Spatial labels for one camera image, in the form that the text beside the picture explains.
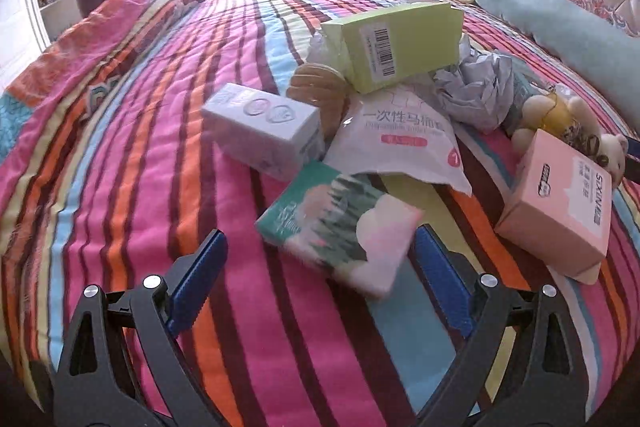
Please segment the lime green box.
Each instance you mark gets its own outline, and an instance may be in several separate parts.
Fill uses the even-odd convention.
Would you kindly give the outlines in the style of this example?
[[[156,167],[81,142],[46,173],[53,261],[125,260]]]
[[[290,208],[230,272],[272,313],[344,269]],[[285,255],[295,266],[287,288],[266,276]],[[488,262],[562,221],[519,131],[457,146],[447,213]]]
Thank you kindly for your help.
[[[338,70],[359,93],[459,60],[464,14],[447,2],[398,4],[321,24]]]

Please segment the yellow snack packet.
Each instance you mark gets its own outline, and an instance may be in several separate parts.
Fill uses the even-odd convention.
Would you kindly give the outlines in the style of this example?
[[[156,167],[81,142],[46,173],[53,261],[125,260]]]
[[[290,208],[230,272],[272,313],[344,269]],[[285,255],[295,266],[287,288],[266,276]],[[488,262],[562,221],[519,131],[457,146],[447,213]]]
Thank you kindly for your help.
[[[322,64],[299,65],[291,77],[288,98],[320,110],[324,141],[330,142],[342,122],[349,95],[345,78],[334,68]]]

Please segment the white disposable cover packet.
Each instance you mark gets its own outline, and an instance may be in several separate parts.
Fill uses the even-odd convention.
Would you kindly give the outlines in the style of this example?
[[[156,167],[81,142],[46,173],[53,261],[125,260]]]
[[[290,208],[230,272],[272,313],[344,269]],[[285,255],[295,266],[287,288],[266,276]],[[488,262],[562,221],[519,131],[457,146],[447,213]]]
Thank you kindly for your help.
[[[450,120],[411,86],[353,95],[324,162],[348,174],[405,174],[472,194]]]

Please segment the green pink tissue pack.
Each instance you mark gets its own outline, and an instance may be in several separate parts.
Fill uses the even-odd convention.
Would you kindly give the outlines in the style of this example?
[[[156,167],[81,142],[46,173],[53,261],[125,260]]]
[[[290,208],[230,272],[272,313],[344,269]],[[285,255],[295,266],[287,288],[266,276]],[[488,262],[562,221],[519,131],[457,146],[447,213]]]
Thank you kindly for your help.
[[[307,164],[256,221],[265,241],[373,298],[392,290],[423,211],[341,173]]]

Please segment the white lilac carton box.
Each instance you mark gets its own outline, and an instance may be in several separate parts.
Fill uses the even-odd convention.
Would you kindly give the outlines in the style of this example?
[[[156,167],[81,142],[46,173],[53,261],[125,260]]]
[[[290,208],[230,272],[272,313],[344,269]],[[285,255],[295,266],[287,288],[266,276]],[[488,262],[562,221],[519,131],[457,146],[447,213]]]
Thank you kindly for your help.
[[[229,82],[202,113],[225,154],[274,179],[290,181],[324,154],[320,110],[292,98]]]

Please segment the teal long plush pillow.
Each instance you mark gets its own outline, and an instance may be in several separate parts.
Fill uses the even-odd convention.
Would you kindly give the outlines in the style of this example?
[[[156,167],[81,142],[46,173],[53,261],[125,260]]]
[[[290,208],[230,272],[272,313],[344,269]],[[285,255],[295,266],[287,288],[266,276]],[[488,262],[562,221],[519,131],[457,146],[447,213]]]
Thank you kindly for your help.
[[[639,39],[570,0],[475,0],[533,38],[639,130]]]

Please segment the pink cardboard box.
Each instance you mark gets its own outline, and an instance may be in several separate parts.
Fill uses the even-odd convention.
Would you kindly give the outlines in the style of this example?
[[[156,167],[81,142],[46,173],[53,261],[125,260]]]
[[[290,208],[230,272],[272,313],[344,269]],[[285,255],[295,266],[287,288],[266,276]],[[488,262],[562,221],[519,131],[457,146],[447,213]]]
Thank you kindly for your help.
[[[611,212],[610,174],[539,130],[495,232],[564,277],[592,285],[608,252]]]

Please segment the striped colourful bedspread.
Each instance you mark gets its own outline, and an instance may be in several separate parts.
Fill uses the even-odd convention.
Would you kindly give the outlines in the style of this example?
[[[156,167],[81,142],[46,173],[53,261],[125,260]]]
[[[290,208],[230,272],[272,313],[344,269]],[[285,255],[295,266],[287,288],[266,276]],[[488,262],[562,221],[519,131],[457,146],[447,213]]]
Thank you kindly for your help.
[[[282,184],[224,156],[201,108],[229,82],[283,90],[326,20],[399,0],[157,0],[51,90],[1,157],[1,421],[50,409],[73,309],[213,229],[229,258],[180,346],[235,426],[407,426],[457,339],[411,265],[369,301],[266,244]]]

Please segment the folded colourful quilt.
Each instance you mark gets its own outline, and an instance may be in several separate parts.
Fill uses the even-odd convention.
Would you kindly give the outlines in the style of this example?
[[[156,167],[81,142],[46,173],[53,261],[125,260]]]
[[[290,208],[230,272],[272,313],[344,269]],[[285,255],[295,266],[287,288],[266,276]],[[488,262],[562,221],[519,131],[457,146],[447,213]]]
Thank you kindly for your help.
[[[94,65],[125,39],[157,0],[105,0],[79,23],[63,31],[47,49],[1,90],[1,157],[51,90]]]

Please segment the crumpled grey paper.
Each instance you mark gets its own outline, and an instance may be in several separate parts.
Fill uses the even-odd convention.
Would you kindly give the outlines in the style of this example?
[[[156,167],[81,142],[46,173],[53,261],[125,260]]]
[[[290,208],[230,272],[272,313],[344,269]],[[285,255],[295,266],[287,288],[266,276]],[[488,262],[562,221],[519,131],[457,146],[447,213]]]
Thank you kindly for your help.
[[[497,129],[514,100],[511,57],[465,49],[456,66],[433,75],[440,106],[453,120],[481,132]]]

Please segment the small yellow teddy bear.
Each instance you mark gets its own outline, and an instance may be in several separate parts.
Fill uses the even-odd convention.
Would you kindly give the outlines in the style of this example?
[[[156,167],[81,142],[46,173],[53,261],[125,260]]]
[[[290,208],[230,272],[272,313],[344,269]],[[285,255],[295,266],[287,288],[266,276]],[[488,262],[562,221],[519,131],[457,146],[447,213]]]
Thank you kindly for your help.
[[[577,95],[563,98],[555,92],[530,96],[522,105],[521,119],[511,135],[515,153],[522,157],[538,130],[553,135],[608,172],[612,187],[622,181],[628,153],[628,139],[606,133],[589,105]]]

